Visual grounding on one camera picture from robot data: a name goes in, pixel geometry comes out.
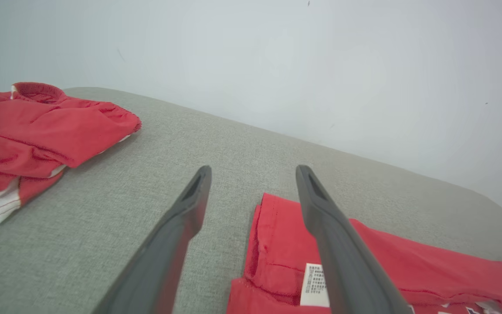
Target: white care label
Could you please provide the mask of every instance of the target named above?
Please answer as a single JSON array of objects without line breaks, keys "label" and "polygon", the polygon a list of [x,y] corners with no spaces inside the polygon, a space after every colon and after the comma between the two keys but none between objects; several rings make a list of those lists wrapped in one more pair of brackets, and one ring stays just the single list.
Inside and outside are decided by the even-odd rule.
[{"label": "white care label", "polygon": [[299,305],[330,307],[322,265],[309,263],[305,265]]}]

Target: wrinkled fabric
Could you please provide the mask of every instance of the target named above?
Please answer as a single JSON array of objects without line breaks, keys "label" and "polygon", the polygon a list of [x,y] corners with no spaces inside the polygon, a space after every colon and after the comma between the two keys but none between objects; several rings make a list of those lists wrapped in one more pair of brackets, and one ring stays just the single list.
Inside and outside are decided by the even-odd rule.
[{"label": "wrinkled fabric", "polygon": [[[490,300],[502,309],[502,262],[350,222],[416,313],[482,313],[475,303]],[[227,312],[329,313],[329,308],[299,306],[306,263],[321,264],[321,259],[299,203],[265,194],[251,225],[244,275],[232,282]]]},{"label": "wrinkled fabric", "polygon": [[62,175],[141,128],[110,102],[68,97],[41,83],[0,93],[0,221]]}]

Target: red garment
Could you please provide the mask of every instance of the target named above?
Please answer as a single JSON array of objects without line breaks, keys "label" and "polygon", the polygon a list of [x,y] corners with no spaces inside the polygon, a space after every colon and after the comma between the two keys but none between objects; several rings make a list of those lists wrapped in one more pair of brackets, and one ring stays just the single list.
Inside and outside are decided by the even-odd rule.
[{"label": "red garment", "polygon": [[50,187],[65,166],[77,167],[140,128],[137,116],[113,103],[14,84],[0,93],[0,216]]},{"label": "red garment", "polygon": [[[350,222],[416,314],[482,313],[475,302],[502,308],[502,262],[460,254]],[[321,264],[299,203],[265,194],[257,206],[243,278],[233,280],[228,314],[324,314],[299,306],[305,264]]]}]

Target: white wall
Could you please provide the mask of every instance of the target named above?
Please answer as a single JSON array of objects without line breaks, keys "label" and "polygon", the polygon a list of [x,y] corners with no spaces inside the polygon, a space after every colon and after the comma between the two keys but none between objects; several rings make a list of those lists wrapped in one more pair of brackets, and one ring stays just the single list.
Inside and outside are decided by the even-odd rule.
[{"label": "white wall", "polygon": [[0,0],[0,91],[24,80],[160,98],[502,205],[502,0]]}]

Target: gray sofa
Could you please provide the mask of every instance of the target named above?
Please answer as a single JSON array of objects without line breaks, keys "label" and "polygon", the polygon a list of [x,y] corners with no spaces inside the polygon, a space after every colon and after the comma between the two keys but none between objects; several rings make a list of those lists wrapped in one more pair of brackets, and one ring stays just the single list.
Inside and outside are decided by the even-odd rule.
[{"label": "gray sofa", "polygon": [[152,98],[102,88],[141,131],[76,169],[0,225],[0,313],[89,313],[201,165],[213,183],[176,313],[225,312],[264,192],[298,201],[312,167],[350,218],[425,244],[502,260],[502,209],[474,191]]}]

